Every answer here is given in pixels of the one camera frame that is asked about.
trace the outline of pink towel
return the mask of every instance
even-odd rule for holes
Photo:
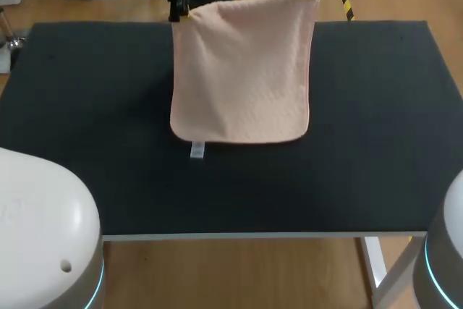
[[[171,128],[192,142],[280,143],[309,124],[319,0],[224,1],[173,25]]]

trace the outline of towel tag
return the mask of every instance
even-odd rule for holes
[[[204,159],[205,143],[192,143],[190,158]]]

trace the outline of small hole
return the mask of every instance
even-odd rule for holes
[[[70,273],[72,270],[71,263],[68,260],[61,260],[61,270],[64,273]]]

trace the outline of table surface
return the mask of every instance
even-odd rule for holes
[[[109,236],[425,231],[463,169],[462,98],[424,22],[318,23],[307,134],[204,161],[169,127],[172,51],[167,24],[35,26],[0,146],[74,172]]]

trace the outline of hazard tape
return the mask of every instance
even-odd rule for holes
[[[352,5],[350,0],[342,0],[342,5],[344,6],[344,12],[348,21],[355,21],[354,11],[352,10]]]

